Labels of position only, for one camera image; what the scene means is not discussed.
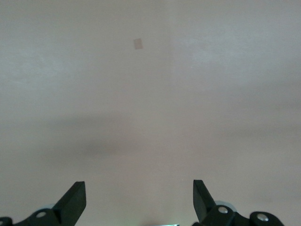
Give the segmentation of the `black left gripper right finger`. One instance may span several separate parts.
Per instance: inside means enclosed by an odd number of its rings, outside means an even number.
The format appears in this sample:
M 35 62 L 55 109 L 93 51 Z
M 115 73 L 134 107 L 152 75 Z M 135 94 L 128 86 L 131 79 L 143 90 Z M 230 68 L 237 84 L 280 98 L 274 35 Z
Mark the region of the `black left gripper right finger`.
M 216 204 L 203 180 L 193 181 L 193 206 L 198 217 L 194 226 L 284 226 L 268 212 L 255 211 L 245 218 L 224 204 Z

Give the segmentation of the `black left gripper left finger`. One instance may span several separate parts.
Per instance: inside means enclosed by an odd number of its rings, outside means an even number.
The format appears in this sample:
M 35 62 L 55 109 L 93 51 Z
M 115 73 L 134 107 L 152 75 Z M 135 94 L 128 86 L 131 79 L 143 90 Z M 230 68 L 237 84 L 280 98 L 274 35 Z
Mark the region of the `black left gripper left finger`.
M 13 223 L 10 217 L 1 217 L 2 226 L 74 226 L 87 204 L 85 182 L 75 182 L 52 208 L 35 211 L 26 219 Z

